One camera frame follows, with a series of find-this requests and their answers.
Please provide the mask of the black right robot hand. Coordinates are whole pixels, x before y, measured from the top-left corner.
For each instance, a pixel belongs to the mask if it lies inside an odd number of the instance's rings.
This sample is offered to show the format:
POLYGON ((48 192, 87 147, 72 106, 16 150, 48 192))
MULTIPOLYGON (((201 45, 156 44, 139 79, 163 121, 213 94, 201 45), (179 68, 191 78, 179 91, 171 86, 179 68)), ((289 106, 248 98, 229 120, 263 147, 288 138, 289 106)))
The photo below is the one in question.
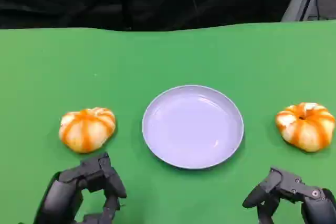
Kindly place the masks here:
POLYGON ((256 207, 259 223, 273 223, 272 216, 282 199, 293 204, 301 202, 304 223, 335 223, 335 197, 329 189, 308 186, 299 175, 275 167, 248 194, 242 206, 256 207))

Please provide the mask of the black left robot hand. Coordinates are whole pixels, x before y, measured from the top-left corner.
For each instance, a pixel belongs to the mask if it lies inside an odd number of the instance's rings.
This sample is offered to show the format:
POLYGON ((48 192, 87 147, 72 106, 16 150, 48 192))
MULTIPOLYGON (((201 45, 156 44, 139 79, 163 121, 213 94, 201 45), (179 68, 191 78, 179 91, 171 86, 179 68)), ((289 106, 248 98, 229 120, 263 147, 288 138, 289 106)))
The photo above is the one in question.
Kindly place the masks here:
POLYGON ((81 223, 112 223, 120 210, 120 198, 126 198, 126 189, 117 171, 111 165, 107 152, 84 159, 80 165, 56 172, 43 195, 34 223, 77 223, 76 214, 83 202, 83 190, 93 193, 103 190, 103 210, 88 214, 81 223))

